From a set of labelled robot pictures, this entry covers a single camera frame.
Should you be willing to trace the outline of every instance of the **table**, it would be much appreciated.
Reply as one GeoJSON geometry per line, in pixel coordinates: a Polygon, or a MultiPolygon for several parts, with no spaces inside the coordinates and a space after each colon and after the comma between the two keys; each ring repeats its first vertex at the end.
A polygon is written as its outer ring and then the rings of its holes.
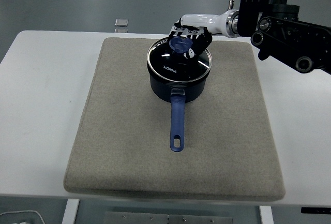
{"type": "MultiPolygon", "coordinates": [[[[0,195],[109,198],[68,193],[63,188],[107,37],[165,35],[53,31],[17,35],[0,64],[0,195]]],[[[214,40],[250,42],[244,37],[214,40]]],[[[276,202],[240,204],[331,206],[331,75],[318,70],[300,74],[273,58],[259,61],[258,49],[253,51],[286,195],[276,202]]]]}

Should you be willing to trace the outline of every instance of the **blue handle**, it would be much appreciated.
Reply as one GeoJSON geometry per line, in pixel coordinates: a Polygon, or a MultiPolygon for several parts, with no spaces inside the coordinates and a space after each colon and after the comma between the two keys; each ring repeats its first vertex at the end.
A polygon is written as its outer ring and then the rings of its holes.
{"type": "Polygon", "coordinates": [[[171,127],[170,127],[170,148],[174,152],[184,149],[184,114],[185,95],[171,94],[171,127]],[[179,146],[175,146],[175,139],[179,140],[179,146]]]}

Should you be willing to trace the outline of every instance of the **cable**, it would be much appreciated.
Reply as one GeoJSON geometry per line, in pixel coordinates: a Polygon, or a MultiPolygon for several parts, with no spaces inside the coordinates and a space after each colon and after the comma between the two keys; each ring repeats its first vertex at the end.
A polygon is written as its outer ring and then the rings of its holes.
{"type": "Polygon", "coordinates": [[[39,215],[39,217],[40,217],[42,223],[45,224],[45,222],[43,221],[43,218],[42,218],[41,214],[38,213],[38,212],[35,211],[35,210],[22,210],[22,211],[9,211],[9,212],[3,212],[3,213],[0,214],[0,216],[1,216],[1,215],[7,215],[7,214],[26,213],[26,212],[33,212],[33,213],[36,213],[37,215],[39,215]]]}

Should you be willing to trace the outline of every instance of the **floor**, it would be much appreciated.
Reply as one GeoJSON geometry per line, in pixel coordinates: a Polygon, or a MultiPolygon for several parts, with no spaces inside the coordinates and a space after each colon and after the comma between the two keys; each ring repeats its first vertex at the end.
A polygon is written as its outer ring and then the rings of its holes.
{"type": "MultiPolygon", "coordinates": [[[[330,2],[288,0],[289,4],[300,6],[300,20],[325,26],[331,26],[330,2]]],[[[0,62],[16,35],[23,30],[114,32],[115,20],[124,18],[129,20],[130,33],[166,34],[184,14],[221,14],[227,5],[228,0],[0,0],[0,62]]],[[[236,0],[235,7],[238,6],[239,0],[236,0]]],[[[28,208],[27,202],[22,198],[1,197],[0,212],[28,208]]],[[[59,200],[51,210],[60,217],[63,206],[63,200],[59,200]]],[[[301,220],[298,223],[313,223],[307,215],[301,219],[303,215],[298,210],[299,207],[274,207],[275,223],[296,223],[293,219],[301,220]]],[[[313,220],[316,216],[321,215],[310,215],[313,220]]],[[[329,216],[323,217],[329,222],[314,223],[330,223],[329,216]]]]}
{"type": "MultiPolygon", "coordinates": [[[[0,214],[11,211],[37,211],[46,224],[61,224],[66,209],[66,199],[0,197],[0,214]]],[[[37,213],[13,213],[0,215],[1,224],[28,222],[42,224],[37,213]]]]}
{"type": "Polygon", "coordinates": [[[155,213],[167,215],[199,215],[231,217],[234,224],[261,224],[257,206],[211,205],[188,203],[114,202],[82,200],[76,223],[102,223],[106,212],[155,213]]]}

